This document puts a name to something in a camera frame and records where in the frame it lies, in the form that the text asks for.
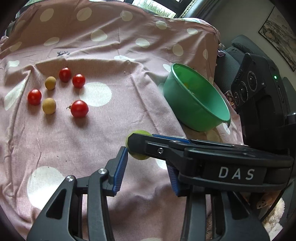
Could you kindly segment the bright green fruit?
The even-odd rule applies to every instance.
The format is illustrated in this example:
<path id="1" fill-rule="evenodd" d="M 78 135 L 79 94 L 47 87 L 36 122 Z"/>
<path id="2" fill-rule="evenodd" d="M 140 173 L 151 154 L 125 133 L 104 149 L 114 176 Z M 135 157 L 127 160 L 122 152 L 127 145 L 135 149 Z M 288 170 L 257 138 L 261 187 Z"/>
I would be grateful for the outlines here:
<path id="1" fill-rule="evenodd" d="M 140 161 L 149 159 L 149 156 L 138 153 L 138 152 L 135 152 L 135 150 L 138 151 L 138 150 L 140 150 L 140 148 L 143 147 L 143 143 L 142 143 L 141 138 L 132 138 L 132 148 L 130 148 L 130 146 L 129 146 L 129 143 L 130 143 L 129 138 L 133 134 L 140 134 L 140 135 L 146 135 L 146 136 L 152 136 L 152 134 L 145 131 L 145 130 L 135 130 L 135 131 L 131 132 L 125 139 L 125 146 L 128 149 L 128 153 L 133 158 L 135 158 L 137 160 L 140 160 Z"/>

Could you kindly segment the tan round fruit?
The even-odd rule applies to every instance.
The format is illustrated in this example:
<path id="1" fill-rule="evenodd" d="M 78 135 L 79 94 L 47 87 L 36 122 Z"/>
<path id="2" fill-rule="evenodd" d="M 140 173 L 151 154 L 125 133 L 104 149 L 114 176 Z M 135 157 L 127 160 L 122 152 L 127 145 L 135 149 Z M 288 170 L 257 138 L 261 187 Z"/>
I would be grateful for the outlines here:
<path id="1" fill-rule="evenodd" d="M 47 77 L 45 80 L 45 87 L 49 91 L 54 90 L 56 87 L 56 78 L 53 76 Z"/>
<path id="2" fill-rule="evenodd" d="M 56 111 L 56 102 L 53 98 L 46 98 L 42 102 L 43 112 L 47 115 L 53 114 Z"/>

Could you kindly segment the small red tomato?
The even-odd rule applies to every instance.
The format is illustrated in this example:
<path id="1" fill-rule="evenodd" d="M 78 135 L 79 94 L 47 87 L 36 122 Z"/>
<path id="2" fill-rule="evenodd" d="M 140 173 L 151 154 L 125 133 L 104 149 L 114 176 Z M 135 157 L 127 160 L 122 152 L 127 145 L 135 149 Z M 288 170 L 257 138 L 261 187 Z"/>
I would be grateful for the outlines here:
<path id="1" fill-rule="evenodd" d="M 82 74 L 76 74 L 72 78 L 72 84 L 75 88 L 82 88 L 85 85 L 86 79 Z"/>

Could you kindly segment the green plastic bowl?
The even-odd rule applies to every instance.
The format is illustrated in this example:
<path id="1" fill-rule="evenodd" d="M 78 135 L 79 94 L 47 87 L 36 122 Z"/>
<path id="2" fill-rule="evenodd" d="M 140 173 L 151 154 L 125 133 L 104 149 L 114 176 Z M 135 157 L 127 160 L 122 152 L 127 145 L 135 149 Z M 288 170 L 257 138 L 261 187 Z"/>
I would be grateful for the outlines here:
<path id="1" fill-rule="evenodd" d="M 222 95 L 206 78 L 186 65 L 171 65 L 163 94 L 177 119 L 197 132 L 231 123 Z"/>

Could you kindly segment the red tomato with stem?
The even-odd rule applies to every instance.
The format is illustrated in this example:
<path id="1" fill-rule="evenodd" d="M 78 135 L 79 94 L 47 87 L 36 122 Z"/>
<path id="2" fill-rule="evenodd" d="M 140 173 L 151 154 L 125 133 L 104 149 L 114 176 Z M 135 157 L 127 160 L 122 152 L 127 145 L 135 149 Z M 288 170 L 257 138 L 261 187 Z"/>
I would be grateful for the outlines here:
<path id="1" fill-rule="evenodd" d="M 74 118 L 84 118 L 89 111 L 87 103 L 82 100 L 74 101 L 67 109 L 70 110 Z"/>

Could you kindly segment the pink polka dot cloth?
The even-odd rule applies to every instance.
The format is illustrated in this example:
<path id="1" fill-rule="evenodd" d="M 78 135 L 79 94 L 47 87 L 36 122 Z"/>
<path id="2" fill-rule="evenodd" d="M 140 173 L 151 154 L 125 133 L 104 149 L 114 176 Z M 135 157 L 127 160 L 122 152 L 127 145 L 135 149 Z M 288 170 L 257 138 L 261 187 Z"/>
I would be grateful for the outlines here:
<path id="1" fill-rule="evenodd" d="M 103 167 L 135 130 L 179 138 L 242 144 L 240 118 L 231 112 L 204 133 L 181 125 L 161 88 L 174 63 L 214 81 L 219 31 L 206 21 L 169 19 L 119 1 L 44 1 L 1 37 L 1 207 L 26 237 L 51 195 L 68 175 Z M 59 71 L 68 67 L 64 83 Z M 82 88 L 72 78 L 84 75 Z M 47 90 L 47 77 L 56 78 Z M 41 103 L 30 105 L 32 89 Z M 53 98 L 56 111 L 42 102 Z M 68 106 L 89 107 L 74 118 Z"/>

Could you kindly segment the red tomato left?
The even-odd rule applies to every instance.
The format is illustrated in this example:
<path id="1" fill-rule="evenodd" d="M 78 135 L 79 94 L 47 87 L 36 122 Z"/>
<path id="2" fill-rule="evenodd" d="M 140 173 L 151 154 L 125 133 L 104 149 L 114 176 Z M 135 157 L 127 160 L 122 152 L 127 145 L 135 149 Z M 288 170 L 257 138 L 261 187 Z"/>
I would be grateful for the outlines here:
<path id="1" fill-rule="evenodd" d="M 27 100 L 30 105 L 39 105 L 41 103 L 41 99 L 42 93 L 38 89 L 32 89 L 27 95 Z"/>

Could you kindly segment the red tomato far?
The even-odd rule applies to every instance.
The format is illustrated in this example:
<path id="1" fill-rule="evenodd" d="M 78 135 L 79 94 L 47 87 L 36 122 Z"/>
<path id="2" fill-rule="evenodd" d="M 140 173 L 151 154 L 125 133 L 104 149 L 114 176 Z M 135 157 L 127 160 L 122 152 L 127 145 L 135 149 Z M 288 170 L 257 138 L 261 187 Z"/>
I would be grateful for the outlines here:
<path id="1" fill-rule="evenodd" d="M 67 83 L 71 79 L 71 70 L 68 67 L 62 68 L 59 71 L 59 78 L 62 82 Z"/>

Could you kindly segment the framed wall picture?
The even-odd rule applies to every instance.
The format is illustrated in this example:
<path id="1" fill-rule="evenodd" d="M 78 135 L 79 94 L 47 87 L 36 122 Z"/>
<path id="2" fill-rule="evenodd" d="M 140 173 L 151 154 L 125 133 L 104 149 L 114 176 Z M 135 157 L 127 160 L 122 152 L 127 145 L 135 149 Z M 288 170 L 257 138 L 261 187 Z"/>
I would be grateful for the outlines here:
<path id="1" fill-rule="evenodd" d="M 258 33 L 279 52 L 290 69 L 295 72 L 295 34 L 275 6 Z"/>

